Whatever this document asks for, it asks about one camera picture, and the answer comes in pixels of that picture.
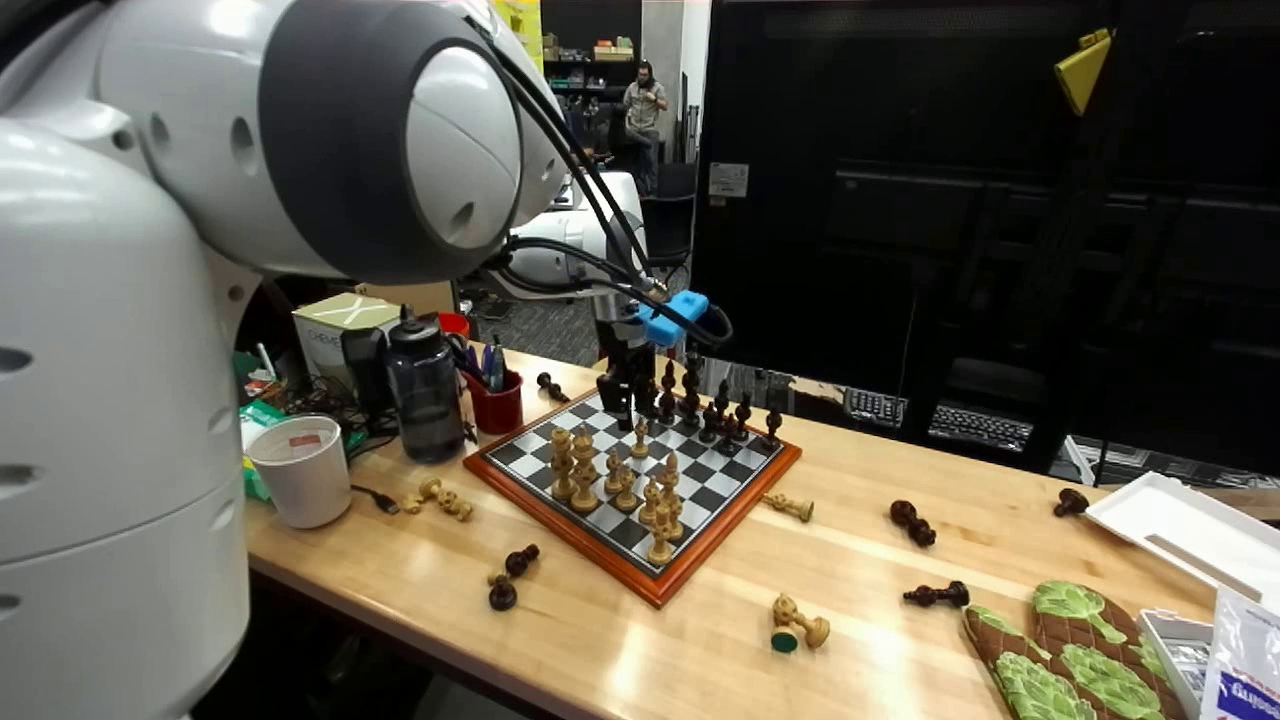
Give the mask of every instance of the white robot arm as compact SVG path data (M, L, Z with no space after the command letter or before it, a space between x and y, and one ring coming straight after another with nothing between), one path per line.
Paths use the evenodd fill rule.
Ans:
M0 67L6 720L185 717L236 658L228 341L259 274L411 284L502 256L557 291L610 256L651 291L627 230L604 250L538 221L567 173L589 189L548 101L485 0L84 3ZM579 231L589 274L512 230Z

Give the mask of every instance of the wooden table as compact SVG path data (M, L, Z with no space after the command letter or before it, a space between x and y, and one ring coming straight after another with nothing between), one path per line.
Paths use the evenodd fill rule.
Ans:
M529 379L552 373L567 396L594 379L514 354L512 364ZM522 413L530 422L552 405L522 385ZM436 507L384 515L356 496L331 528L286 532L250 505L250 570L557 717L998 717L954 613L901 600L916 584L962 581L1017 622L1039 581L1083 581L1122 607L1210 615L1210 594L1197 581L1089 519L1056 519L1056 479L809 422L789 422L779 438L804 457L776 493L813 496L815 519L754 507L665 613L460 460L418 470L400 445L365 457L356 486L441 477L476 502L472 523ZM901 496L934 523L934 547L921 551L889 523L884 507ZM520 581L520 605L492 613L486 576L522 545L542 555ZM827 648L769 648L776 594L833 622Z

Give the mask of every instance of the cup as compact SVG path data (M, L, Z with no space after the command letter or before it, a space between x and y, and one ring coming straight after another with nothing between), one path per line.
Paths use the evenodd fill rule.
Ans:
M486 438L508 438L522 423L522 399L520 399L520 373L502 377L502 390L486 390L476 377L468 377L476 430Z
M286 417L249 445L249 460L286 528L321 528L350 507L345 430L329 417Z

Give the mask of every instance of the bottle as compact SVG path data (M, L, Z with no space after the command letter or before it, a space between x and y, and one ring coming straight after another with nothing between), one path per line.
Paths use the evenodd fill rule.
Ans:
M441 466L462 447L460 377L436 318L411 318L387 334L387 385L404 454Z

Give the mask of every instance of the chess board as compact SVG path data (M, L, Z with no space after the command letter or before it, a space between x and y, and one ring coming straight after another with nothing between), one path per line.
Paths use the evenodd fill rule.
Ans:
M601 507L576 512L552 496L557 473L548 470L552 457L552 430L564 432L590 432L594 445L594 473L601 473ZM636 470L636 493L642 496L642 486L651 470L677 454L679 486L677 496L682 496L679 507L679 540L677 555L668 565L648 561L648 532L638 523L638 507L620 512L604 496L608 477L608 454L627 447L627 466ZM522 432L486 445L472 454L462 466L479 479L486 479L495 493L502 493L512 505L530 512L538 523L548 523L557 537L564 537L570 547L579 547L589 561L594 561L604 571L610 571L620 584L627 584L648 605L668 605L682 581L695 571L699 561L717 551L717 545L749 515L749 507L794 466L794 445L769 445L763 432L749 430L749 440L727 457L717 447L717 440L699 440L699 432L668 423L648 432L648 454L636 457L636 432L625 432L617 417L604 413L601 396L585 396L576 405L564 405L559 413L529 423Z

